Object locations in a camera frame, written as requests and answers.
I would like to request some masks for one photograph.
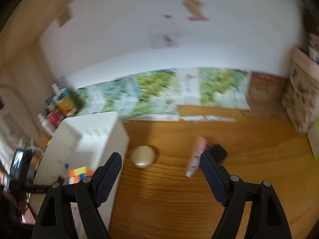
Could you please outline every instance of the white plastic bin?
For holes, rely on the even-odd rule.
[[[124,164],[129,137],[118,120],[116,112],[67,118],[55,132],[34,179],[35,184],[52,184],[59,176],[83,166],[92,170],[106,163],[113,152],[122,156]],[[121,173],[117,177],[107,202],[99,207],[100,215],[108,228]],[[33,194],[31,206],[39,212],[44,195]]]

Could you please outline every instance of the wooden table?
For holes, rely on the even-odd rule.
[[[109,232],[123,238],[211,238],[223,212],[201,170],[185,177],[197,136],[219,143],[228,152],[224,166],[244,181],[273,184],[293,238],[303,239],[319,218],[319,160],[307,136],[298,135],[286,119],[246,118],[240,111],[184,107],[183,115],[212,114],[237,122],[130,121],[131,138],[120,179]],[[151,145],[155,164],[138,169],[130,161],[132,149]],[[250,204],[237,238],[243,238]]]

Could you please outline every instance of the person's hand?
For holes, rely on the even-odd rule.
[[[3,191],[3,196],[12,202],[12,204],[20,211],[22,214],[26,212],[27,209],[27,195],[23,195],[23,197],[20,199],[19,204],[17,204],[16,199],[14,196],[6,191]]]

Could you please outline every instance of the rubik's cube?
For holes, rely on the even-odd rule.
[[[71,170],[69,172],[69,184],[78,183],[85,176],[92,176],[94,171],[87,168],[86,166]]]

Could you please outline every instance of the patterned bag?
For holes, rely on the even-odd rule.
[[[311,64],[310,68],[306,60],[300,60],[301,53],[296,50],[292,58],[290,82],[283,95],[282,105],[294,129],[298,133],[306,133],[312,122],[319,118],[319,81],[313,74],[319,66]]]

